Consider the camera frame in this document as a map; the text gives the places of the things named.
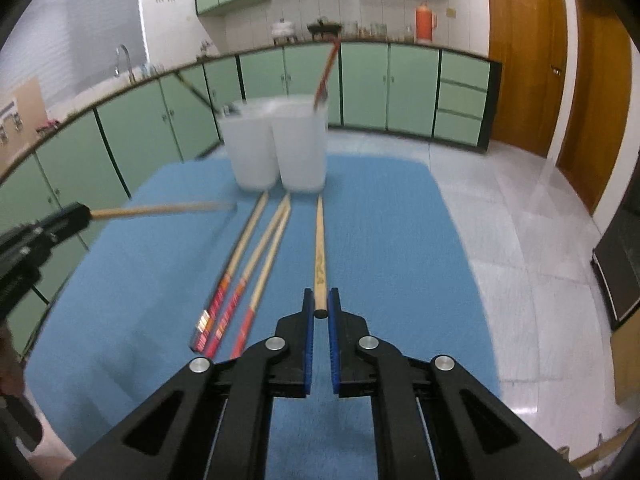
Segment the person left hand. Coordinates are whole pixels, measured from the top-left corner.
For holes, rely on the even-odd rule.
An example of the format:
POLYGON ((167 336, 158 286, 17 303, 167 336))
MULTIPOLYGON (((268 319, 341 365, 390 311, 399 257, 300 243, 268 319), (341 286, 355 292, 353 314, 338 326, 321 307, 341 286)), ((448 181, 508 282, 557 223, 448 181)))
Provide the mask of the person left hand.
POLYGON ((1 324, 0 330, 0 387, 2 396, 16 396, 24 394, 24 372, 13 348, 13 338, 6 323, 1 324))

